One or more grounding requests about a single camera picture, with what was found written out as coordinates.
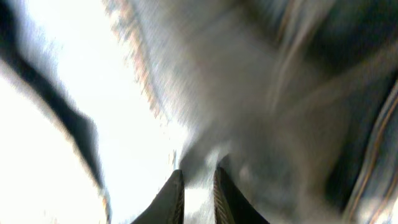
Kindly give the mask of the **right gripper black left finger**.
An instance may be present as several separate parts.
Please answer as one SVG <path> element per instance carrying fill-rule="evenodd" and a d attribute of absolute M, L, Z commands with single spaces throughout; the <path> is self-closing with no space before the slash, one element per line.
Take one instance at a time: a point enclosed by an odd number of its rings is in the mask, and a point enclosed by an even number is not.
<path fill-rule="evenodd" d="M 181 170 L 175 170 L 152 203 L 132 224 L 183 224 L 185 185 Z"/>

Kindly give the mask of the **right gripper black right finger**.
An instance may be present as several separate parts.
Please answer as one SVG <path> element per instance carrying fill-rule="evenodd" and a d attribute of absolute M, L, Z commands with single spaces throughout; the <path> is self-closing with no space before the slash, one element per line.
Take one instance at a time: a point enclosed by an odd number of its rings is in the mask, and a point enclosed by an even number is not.
<path fill-rule="evenodd" d="M 213 196 L 216 224 L 269 224 L 246 200 L 227 172 L 217 167 Z"/>

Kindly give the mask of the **light blue denim jeans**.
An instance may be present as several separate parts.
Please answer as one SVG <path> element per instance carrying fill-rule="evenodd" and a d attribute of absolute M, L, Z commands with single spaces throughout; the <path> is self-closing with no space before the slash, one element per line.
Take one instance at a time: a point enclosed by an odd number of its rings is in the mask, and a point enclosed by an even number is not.
<path fill-rule="evenodd" d="M 222 167 L 272 223 L 397 222 L 396 1 L 105 1 L 140 97 L 215 222 Z"/>

